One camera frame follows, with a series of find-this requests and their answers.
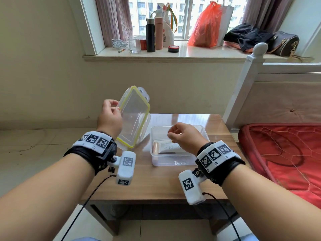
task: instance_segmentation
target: black water bottle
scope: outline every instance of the black water bottle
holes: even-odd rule
[[[147,52],[155,52],[155,19],[146,19]]]

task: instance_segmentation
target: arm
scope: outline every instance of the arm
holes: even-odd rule
[[[117,138],[122,129],[118,101],[105,100],[97,131]],[[0,240],[53,240],[88,188],[95,172],[68,154],[0,198]]]
[[[184,123],[174,125],[168,137],[195,156],[208,143]],[[247,166],[235,167],[222,188],[259,240],[320,240],[321,210]]]

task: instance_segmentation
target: table leg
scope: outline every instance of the table leg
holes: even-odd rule
[[[95,205],[86,205],[85,208],[111,235],[118,235],[120,220],[106,220]]]
[[[240,215],[236,212],[231,216],[233,222],[240,218]],[[217,235],[220,231],[224,230],[227,226],[231,224],[228,219],[217,219],[212,217],[209,219],[210,229],[213,235]]]

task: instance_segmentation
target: white bedpost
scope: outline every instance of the white bedpost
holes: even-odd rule
[[[235,120],[251,90],[255,77],[265,61],[263,55],[267,52],[267,49],[267,44],[261,42],[254,47],[253,53],[246,58],[233,95],[223,115],[223,121],[229,130],[233,129]]]

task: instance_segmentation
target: wristband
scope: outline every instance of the wristband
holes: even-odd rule
[[[116,161],[113,156],[117,153],[117,145],[109,135],[91,131],[77,140],[64,156],[70,153],[80,155],[89,162],[96,175],[107,167],[107,162]]]
[[[241,157],[221,140],[202,146],[195,162],[204,175],[219,186],[222,186],[225,178],[237,165],[245,164]]]

